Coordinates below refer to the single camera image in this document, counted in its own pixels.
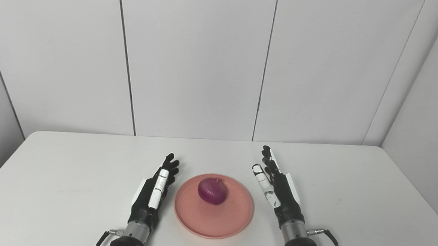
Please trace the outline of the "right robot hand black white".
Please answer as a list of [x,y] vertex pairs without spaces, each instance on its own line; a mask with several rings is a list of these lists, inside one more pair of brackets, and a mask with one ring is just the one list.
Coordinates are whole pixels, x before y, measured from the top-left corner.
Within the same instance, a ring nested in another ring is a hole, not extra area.
[[281,172],[276,157],[268,145],[263,146],[261,153],[264,167],[256,163],[252,166],[252,172],[265,199],[274,210],[279,227],[291,222],[305,223],[291,175]]

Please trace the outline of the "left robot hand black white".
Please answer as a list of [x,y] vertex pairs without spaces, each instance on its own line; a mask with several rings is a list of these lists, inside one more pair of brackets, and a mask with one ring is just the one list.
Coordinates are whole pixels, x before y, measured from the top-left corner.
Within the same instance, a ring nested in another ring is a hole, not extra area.
[[179,160],[170,153],[153,177],[143,180],[131,207],[128,223],[144,223],[153,231],[159,223],[159,210],[169,187],[179,172]]

